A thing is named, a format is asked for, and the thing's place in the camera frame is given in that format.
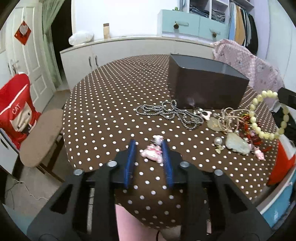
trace chair seat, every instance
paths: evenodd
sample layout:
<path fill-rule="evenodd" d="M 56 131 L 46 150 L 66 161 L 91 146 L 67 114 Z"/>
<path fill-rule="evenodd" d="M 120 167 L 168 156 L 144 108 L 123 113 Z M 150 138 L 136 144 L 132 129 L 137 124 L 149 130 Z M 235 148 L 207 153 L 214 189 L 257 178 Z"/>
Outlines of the chair seat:
<path fill-rule="evenodd" d="M 20 147 L 24 166 L 37 167 L 49 153 L 62 129 L 62 116 L 62 109 L 49 110 L 40 116 Z"/>

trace blue cabinet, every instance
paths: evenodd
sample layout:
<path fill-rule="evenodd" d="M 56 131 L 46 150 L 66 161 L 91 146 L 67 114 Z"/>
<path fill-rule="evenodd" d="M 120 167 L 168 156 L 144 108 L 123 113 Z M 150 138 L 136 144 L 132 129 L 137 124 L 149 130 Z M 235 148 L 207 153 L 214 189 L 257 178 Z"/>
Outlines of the blue cabinet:
<path fill-rule="evenodd" d="M 228 38 L 228 25 L 196 14 L 161 10 L 158 15 L 158 35 L 197 41 L 215 42 Z"/>
<path fill-rule="evenodd" d="M 198 36 L 200 16 L 180 11 L 162 10 L 162 31 Z"/>
<path fill-rule="evenodd" d="M 228 25 L 219 23 L 209 18 L 200 18 L 200 30 L 198 36 L 210 39 L 213 42 L 228 38 Z"/>

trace round table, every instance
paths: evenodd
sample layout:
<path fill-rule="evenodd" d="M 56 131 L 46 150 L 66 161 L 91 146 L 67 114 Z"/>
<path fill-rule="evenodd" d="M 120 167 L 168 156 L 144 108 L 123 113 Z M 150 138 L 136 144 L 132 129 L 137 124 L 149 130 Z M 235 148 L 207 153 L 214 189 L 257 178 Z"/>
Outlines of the round table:
<path fill-rule="evenodd" d="M 63 116 L 63 134 L 68 159 L 74 168 L 86 172 L 100 168 L 126 149 L 131 138 L 138 151 L 149 145 L 153 135 L 163 135 L 171 149 L 183 160 L 201 170 L 222 169 L 241 191 L 254 200 L 270 175 L 277 156 L 277 141 L 264 140 L 261 148 L 271 149 L 265 160 L 252 154 L 243 156 L 224 149 L 215 152 L 213 139 L 223 138 L 206 122 L 193 131 L 185 129 L 175 118 L 140 116 L 134 108 L 142 104 L 159 105 L 171 100 L 167 87 L 168 55 L 145 55 L 108 63 L 88 74 L 73 89 Z M 240 108 L 249 108 L 257 93 L 248 87 Z M 256 114 L 263 131 L 276 130 L 268 107 L 261 102 Z M 135 162 L 132 185 L 128 190 L 115 190 L 116 203 L 125 207 L 143 224 L 162 229 L 181 224 L 185 188 L 170 190 L 166 186 L 163 165 L 141 157 Z"/>

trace black box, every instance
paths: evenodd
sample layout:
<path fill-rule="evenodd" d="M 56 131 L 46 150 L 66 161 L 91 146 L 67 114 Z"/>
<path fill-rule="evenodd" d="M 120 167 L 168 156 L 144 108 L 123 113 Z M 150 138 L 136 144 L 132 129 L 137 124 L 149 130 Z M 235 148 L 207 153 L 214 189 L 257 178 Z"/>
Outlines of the black box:
<path fill-rule="evenodd" d="M 178 108 L 237 109 L 249 79 L 228 64 L 171 54 L 168 88 Z"/>

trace silver chain necklace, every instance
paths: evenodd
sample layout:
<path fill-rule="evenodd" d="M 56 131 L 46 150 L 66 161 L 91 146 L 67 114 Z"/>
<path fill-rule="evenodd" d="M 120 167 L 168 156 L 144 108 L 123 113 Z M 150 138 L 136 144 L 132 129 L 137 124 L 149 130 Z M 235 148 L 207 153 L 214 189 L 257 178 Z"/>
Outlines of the silver chain necklace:
<path fill-rule="evenodd" d="M 165 104 L 170 104 L 171 108 L 166 109 L 164 107 Z M 182 125 L 188 130 L 194 130 L 197 126 L 202 125 L 204 123 L 204 119 L 201 117 L 200 110 L 194 111 L 194 113 L 188 110 L 181 110 L 177 108 L 176 100 L 172 101 L 164 101 L 161 105 L 140 105 L 136 108 L 136 113 L 139 115 L 149 115 L 149 116 L 157 116 L 160 115 L 166 120 L 172 120 L 175 118 L 175 115 L 178 117 L 178 120 L 181 121 Z"/>

